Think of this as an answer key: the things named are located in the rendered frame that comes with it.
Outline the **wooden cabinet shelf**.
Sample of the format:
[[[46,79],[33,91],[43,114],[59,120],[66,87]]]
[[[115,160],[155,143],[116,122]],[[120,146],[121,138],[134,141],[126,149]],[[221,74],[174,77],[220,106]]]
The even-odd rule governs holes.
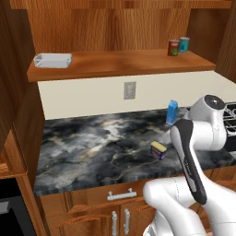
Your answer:
[[[216,65],[188,52],[168,56],[166,49],[72,53],[68,68],[39,68],[31,63],[29,82],[121,77],[214,70]]]

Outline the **wooden cabinet door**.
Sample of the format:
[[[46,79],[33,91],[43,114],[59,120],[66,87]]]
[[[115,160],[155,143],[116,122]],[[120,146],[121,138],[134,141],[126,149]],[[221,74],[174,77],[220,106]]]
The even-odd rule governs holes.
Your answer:
[[[228,24],[218,55],[216,72],[236,83],[236,0],[232,0]]]
[[[10,0],[0,0],[0,150],[13,132],[31,184],[44,127],[39,87],[27,76],[34,55],[28,12],[13,9]]]

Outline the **blue and yellow can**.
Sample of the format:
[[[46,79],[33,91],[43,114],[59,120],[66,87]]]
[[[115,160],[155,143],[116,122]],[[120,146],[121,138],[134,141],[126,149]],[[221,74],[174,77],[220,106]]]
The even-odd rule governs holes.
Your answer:
[[[161,143],[157,141],[152,141],[150,146],[150,154],[158,159],[163,160],[165,154],[166,154],[167,148],[164,147]]]

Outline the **blue carton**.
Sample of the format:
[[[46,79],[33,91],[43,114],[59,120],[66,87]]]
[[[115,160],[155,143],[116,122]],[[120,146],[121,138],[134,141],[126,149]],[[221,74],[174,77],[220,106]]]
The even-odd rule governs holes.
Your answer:
[[[176,100],[171,100],[167,110],[166,123],[174,124],[178,112],[178,103]]]

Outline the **wooden drawer front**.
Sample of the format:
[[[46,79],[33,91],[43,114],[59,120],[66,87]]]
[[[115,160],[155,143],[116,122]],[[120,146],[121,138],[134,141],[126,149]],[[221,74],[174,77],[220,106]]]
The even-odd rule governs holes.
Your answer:
[[[143,201],[143,187],[147,180],[118,183],[113,185],[76,190],[64,194],[66,211],[69,214],[79,211],[89,211],[98,207],[118,206],[126,203]],[[107,196],[112,191],[114,195],[127,193],[132,188],[136,192],[136,197],[125,198],[120,200],[108,201]]]

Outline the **white rectangular tray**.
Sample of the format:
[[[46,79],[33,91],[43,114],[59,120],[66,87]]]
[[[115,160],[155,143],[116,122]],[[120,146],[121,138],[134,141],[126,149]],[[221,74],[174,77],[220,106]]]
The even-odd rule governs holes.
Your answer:
[[[71,53],[40,53],[33,59],[39,68],[68,68],[72,63]]]

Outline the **red can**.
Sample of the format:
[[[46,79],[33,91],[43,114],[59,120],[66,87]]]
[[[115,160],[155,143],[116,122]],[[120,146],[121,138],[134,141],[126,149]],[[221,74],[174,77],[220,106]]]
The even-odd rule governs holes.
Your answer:
[[[179,41],[170,40],[168,46],[168,56],[177,56],[179,52]]]

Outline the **teal can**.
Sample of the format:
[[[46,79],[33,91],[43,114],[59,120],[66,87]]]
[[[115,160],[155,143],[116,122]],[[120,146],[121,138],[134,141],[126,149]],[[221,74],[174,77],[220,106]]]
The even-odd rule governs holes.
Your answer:
[[[187,53],[190,39],[187,37],[181,37],[179,41],[179,52]]]

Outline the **wooden cupboard door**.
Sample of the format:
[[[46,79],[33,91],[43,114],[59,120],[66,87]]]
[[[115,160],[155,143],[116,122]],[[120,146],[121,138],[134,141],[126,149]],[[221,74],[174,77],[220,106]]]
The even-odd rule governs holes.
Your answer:
[[[112,236],[112,212],[71,218],[58,228],[60,236]]]
[[[130,213],[129,233],[124,233],[125,209]],[[145,201],[122,204],[120,208],[120,232],[119,236],[143,236],[146,227],[155,217],[156,210]]]

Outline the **black hob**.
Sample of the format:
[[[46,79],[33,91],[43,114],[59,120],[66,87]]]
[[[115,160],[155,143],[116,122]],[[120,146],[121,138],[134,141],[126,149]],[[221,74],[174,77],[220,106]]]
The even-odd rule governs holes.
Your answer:
[[[227,141],[224,148],[229,152],[236,151],[236,101],[226,104],[223,123],[227,131]]]

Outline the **black oven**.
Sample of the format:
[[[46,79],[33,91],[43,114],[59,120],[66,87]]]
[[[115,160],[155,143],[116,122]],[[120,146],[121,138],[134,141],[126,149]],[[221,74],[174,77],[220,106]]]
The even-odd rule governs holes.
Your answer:
[[[15,178],[0,179],[0,236],[37,236]]]

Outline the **grey wall socket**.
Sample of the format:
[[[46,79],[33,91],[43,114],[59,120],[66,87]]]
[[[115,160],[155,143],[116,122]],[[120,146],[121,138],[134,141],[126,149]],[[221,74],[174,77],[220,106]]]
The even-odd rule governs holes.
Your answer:
[[[136,82],[124,83],[124,99],[133,100],[136,97]]]

